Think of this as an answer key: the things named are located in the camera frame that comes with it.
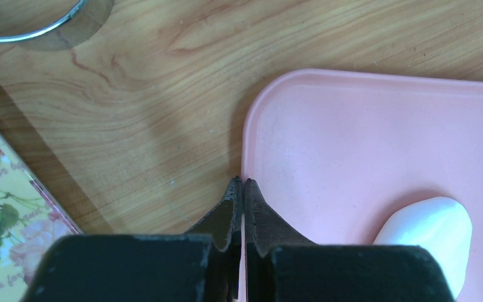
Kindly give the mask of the pink rectangular tray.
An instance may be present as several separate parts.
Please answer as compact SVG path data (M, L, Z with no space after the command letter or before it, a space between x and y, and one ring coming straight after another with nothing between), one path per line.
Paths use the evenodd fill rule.
M400 208L457 200L472 221L458 298L483 301L483 82L287 73L248 112L241 176L320 244L369 244Z

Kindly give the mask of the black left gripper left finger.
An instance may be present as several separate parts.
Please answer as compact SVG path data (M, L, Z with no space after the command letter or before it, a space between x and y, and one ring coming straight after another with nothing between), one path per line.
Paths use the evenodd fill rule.
M43 256L24 301L235 301L242 181L175 235L68 235Z

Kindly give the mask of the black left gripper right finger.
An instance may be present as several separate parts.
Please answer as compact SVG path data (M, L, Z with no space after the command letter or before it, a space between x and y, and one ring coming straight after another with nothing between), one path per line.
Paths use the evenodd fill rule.
M452 301L442 269L418 246L319 245L244 185L248 301Z

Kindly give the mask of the white dough ball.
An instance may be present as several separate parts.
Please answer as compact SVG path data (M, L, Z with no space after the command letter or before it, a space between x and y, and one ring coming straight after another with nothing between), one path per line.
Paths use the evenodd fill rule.
M426 249L440 265L452 296L460 294L467 271L472 222L465 207L447 197L418 201L392 214L375 245L414 245Z

